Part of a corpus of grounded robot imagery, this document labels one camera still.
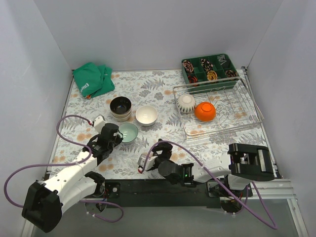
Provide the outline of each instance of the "orange bowl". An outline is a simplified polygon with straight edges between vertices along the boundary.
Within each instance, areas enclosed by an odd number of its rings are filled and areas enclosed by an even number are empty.
[[[198,106],[196,106],[194,114],[199,120],[203,122],[208,122],[215,118],[216,110],[214,105],[212,105],[211,103],[202,102]]]

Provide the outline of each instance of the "green bowl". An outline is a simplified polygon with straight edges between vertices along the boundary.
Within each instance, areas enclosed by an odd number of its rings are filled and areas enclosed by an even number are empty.
[[[123,134],[123,143],[134,141],[138,135],[138,128],[132,123],[123,123],[118,130]]]

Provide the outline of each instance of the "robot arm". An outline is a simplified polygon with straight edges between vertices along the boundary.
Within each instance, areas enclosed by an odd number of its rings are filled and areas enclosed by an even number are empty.
[[[159,174],[171,184],[180,183],[186,187],[195,187],[210,179],[209,174],[197,162],[178,165],[171,161],[171,150],[171,144],[158,144],[146,167],[143,167],[146,156],[140,156],[139,170],[158,169]],[[251,181],[274,179],[269,149],[263,146],[230,144],[228,152],[208,163],[208,167],[216,177],[225,176],[231,190],[243,190]]]
[[[119,127],[105,123],[102,116],[95,119],[94,128],[98,131],[88,142],[92,156],[79,163],[89,155],[87,148],[79,153],[72,166],[65,167],[50,179],[34,182],[28,189],[22,216],[44,232],[50,232],[60,221],[62,214],[82,198],[104,191],[105,179],[93,172],[103,160],[122,142]]]

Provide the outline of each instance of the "black bowl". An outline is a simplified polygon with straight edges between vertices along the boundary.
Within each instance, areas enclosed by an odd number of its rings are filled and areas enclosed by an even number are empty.
[[[126,97],[120,96],[115,98],[110,103],[110,109],[118,115],[126,114],[132,108],[132,103]]]

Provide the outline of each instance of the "table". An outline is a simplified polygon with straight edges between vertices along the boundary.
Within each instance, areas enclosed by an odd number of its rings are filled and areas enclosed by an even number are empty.
[[[107,122],[120,125],[111,115],[110,102],[118,96],[126,96],[132,102],[132,117],[127,121],[138,127],[137,138],[128,144],[120,144],[104,160],[95,171],[106,179],[160,179],[157,170],[138,173],[137,161],[141,154],[158,141],[174,141],[193,152],[207,166],[212,159],[218,158],[228,150],[231,143],[246,143],[266,146],[266,138],[261,126],[240,132],[231,132],[213,136],[204,140],[188,142],[181,125],[172,89],[176,85],[185,84],[181,71],[139,71],[114,72],[111,76],[115,90],[92,99],[85,99],[74,83],[66,108],[66,114],[81,115],[90,120],[103,115]],[[154,106],[158,111],[158,119],[152,126],[141,126],[135,119],[136,110],[143,105]],[[96,131],[79,118],[64,121],[61,133],[77,142],[87,143]],[[81,147],[59,139],[52,163],[70,163],[76,158]],[[193,162],[194,159],[178,147],[172,150],[171,160],[178,164]],[[50,175],[55,175],[63,167],[53,167]]]

